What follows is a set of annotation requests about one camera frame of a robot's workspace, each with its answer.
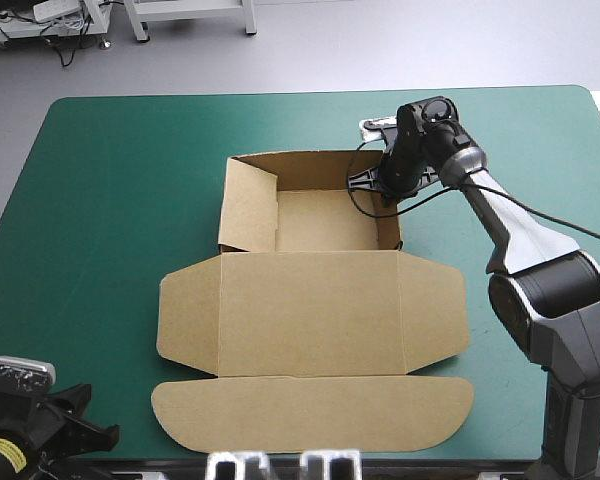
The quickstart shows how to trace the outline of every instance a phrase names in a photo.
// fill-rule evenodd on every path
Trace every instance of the cardboard box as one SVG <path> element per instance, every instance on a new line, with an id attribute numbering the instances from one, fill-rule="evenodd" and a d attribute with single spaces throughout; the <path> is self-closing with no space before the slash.
<path id="1" fill-rule="evenodd" d="M 357 171 L 380 161 L 381 151 L 361 151 Z M 220 214 L 220 251 L 325 252 L 395 250 L 397 217 L 365 217 L 346 191 L 352 152 L 277 152 L 227 160 Z M 391 214 L 379 195 L 355 192 L 368 212 Z"/>
<path id="2" fill-rule="evenodd" d="M 379 155 L 361 152 L 356 171 Z M 469 382 L 405 376 L 467 347 L 462 275 L 395 250 L 397 218 L 355 210 L 343 189 L 350 158 L 228 159 L 224 253 L 160 288 L 160 355 L 220 377 L 154 390 L 156 417 L 185 447 L 417 450 L 468 415 Z"/>

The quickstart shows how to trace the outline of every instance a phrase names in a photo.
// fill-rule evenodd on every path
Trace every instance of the cardboard flap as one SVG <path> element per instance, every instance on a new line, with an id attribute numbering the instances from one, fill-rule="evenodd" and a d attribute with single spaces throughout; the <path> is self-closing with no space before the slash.
<path id="1" fill-rule="evenodd" d="M 466 350 L 466 295 L 458 269 L 400 252 L 398 286 L 408 372 Z"/>
<path id="2" fill-rule="evenodd" d="M 218 243 L 238 250 L 275 250 L 278 228 L 277 177 L 228 159 Z"/>
<path id="3" fill-rule="evenodd" d="M 162 428 L 201 452 L 358 448 L 413 451 L 453 435 L 473 403 L 461 378 L 221 378 L 163 383 Z"/>
<path id="4" fill-rule="evenodd" d="M 158 353 L 209 373 L 218 371 L 221 257 L 167 275 L 160 284 Z"/>
<path id="5" fill-rule="evenodd" d="M 397 253 L 223 254 L 218 375 L 406 373 Z"/>

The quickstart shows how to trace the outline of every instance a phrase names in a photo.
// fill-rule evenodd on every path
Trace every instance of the green table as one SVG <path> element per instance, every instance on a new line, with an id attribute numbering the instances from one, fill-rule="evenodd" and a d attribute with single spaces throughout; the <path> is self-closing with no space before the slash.
<path id="1" fill-rule="evenodd" d="M 159 427 L 149 396 L 160 382 L 207 375 L 158 356 L 158 284 L 216 254 L 226 157 L 353 148 L 358 120 L 438 94 L 456 101 L 511 193 L 600 231 L 600 116 L 578 87 L 64 99 L 0 222 L 0 354 L 53 362 L 60 387 L 93 383 L 89 418 L 122 426 L 111 456 L 190 455 Z M 476 390 L 454 437 L 404 455 L 537 457 L 545 376 L 491 311 L 488 237 L 458 193 L 402 222 L 406 251 L 467 279 L 470 348 L 419 373 L 463 376 Z M 600 262 L 599 242 L 569 233 Z"/>

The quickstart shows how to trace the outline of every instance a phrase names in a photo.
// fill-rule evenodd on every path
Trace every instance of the black robot arm segment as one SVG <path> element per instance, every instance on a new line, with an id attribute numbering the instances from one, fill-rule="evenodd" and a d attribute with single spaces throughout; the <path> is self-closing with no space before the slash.
<path id="1" fill-rule="evenodd" d="M 537 479 L 600 479 L 600 267 L 572 238 L 539 225 L 491 177 L 449 99 L 403 105 L 377 169 L 385 198 L 413 196 L 425 169 L 460 190 L 494 243 L 491 305 L 527 358 L 548 371 Z"/>

